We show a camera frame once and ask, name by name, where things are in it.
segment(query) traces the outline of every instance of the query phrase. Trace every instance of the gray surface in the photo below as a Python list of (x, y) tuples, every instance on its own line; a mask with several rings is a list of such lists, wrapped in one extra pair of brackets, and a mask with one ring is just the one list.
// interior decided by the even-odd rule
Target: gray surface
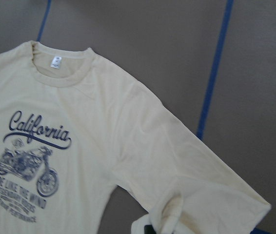
[[(46, 0), (0, 0), (0, 53), (35, 40)], [(95, 52), (149, 87), (196, 132), (225, 0), (54, 0), (41, 42)], [(273, 206), (276, 234), (276, 0), (236, 0), (204, 142)], [(145, 211), (123, 189), (100, 234), (130, 233)]]

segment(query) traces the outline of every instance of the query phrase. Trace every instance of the white neck tag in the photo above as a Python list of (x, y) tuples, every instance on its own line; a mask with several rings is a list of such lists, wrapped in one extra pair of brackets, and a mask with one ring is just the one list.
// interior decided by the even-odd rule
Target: white neck tag
[(60, 69), (60, 63), (61, 63), (62, 57), (55, 56), (54, 59), (52, 60), (50, 66)]

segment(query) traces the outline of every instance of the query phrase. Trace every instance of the long sleeve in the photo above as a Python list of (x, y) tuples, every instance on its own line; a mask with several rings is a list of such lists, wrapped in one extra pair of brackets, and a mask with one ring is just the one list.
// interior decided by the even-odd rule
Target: long sleeve
[(114, 122), (113, 173), (158, 234), (249, 234), (267, 203), (140, 82)]

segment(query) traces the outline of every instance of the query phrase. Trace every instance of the round neckline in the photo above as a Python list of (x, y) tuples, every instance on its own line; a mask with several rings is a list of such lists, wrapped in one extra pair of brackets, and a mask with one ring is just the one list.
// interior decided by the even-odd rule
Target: round neckline
[[(95, 59), (95, 52), (91, 48), (84, 51), (66, 51), (47, 47), (38, 41), (29, 41), (26, 44), (28, 52), (30, 53), (30, 66), (35, 79), (43, 84), (54, 87), (68, 87), (79, 83), (85, 78), (92, 67), (93, 60)], [(45, 54), (59, 56), (70, 59), (84, 59), (83, 64), (72, 75), (64, 78), (54, 78), (39, 72), (33, 63), (34, 50), (41, 51)]]

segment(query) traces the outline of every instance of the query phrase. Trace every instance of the motorcycle graphic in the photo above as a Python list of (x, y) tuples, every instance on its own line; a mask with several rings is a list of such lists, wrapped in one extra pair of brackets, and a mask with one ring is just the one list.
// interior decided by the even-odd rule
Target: motorcycle graphic
[(42, 197), (51, 196), (59, 187), (57, 172), (49, 167), (48, 157), (51, 154), (52, 150), (45, 146), (27, 152), (19, 150), (13, 152), (6, 148), (0, 157), (0, 175), (11, 173), (26, 181), (30, 181), (44, 163), (45, 170), (36, 183), (37, 192)]

